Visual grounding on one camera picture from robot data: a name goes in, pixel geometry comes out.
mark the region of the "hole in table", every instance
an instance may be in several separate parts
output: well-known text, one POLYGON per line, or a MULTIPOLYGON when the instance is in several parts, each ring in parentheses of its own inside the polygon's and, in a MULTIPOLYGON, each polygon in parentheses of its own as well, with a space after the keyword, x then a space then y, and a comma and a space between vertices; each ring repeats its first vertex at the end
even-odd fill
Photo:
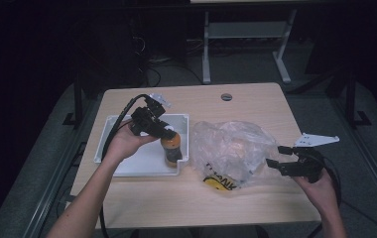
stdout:
POLYGON ((232 100, 232 95, 229 93, 223 93, 222 95, 220 95, 220 98, 224 101, 230 101, 232 100))

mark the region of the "yellow label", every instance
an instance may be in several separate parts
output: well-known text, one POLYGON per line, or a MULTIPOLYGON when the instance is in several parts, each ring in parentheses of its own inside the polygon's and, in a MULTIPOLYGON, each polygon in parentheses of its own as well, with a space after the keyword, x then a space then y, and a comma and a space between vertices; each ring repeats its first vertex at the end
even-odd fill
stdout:
POLYGON ((206 165, 212 172, 213 175, 204 178, 204 182, 218 190, 232 190, 237 187, 234 180, 228 176, 221 176, 216 171, 213 170, 210 163, 206 165))

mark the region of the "plastic container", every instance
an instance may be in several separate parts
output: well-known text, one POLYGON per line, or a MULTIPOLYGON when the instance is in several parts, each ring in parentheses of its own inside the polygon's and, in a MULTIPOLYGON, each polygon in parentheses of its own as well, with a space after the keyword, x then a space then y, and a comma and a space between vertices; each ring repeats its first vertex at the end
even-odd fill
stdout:
MULTIPOLYGON (((102 148, 118 115, 108 116, 102 131, 101 140, 96 149, 94 161, 101 163, 102 148)), ((114 173, 115 177, 164 177, 177 176, 189 162, 189 115, 164 114, 161 120, 173 126, 181 136, 181 150, 183 159, 177 162, 177 167, 169 167, 165 162, 165 152, 160 140, 146 144, 139 148, 135 155, 125 159, 114 173)))

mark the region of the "crumpled plastic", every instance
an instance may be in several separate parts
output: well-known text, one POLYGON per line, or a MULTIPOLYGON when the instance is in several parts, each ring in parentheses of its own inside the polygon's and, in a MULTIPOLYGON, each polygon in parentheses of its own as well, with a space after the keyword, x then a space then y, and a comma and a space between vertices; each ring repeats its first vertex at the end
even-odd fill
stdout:
POLYGON ((252 178, 265 159, 278 159, 278 145, 254 123, 202 121, 193 126, 191 165, 204 175, 206 183, 232 190, 253 184, 252 178))

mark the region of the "wooden table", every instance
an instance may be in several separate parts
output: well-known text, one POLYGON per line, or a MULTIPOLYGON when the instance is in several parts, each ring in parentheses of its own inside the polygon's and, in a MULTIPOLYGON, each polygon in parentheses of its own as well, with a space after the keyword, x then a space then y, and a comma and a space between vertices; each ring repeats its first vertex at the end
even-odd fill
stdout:
MULTIPOLYGON (((96 116, 72 195, 80 192, 97 167, 93 158, 106 117, 119 114, 131 98, 153 92, 162 93, 173 104, 167 113, 189 114, 190 127, 199 121, 252 122, 271 133, 284 146, 293 146, 301 136, 285 96, 276 83, 108 90, 96 116), (223 93, 230 93, 232 100, 223 101, 223 93)), ((139 100, 130 113, 137 106, 145 106, 145 102, 139 100)), ((262 172, 276 173, 265 165, 262 172)), ((200 172, 191 166, 186 166, 177 177, 113 178, 104 201, 104 211, 108 228, 320 220, 307 197, 289 178, 283 184, 220 191, 202 182, 200 172)))

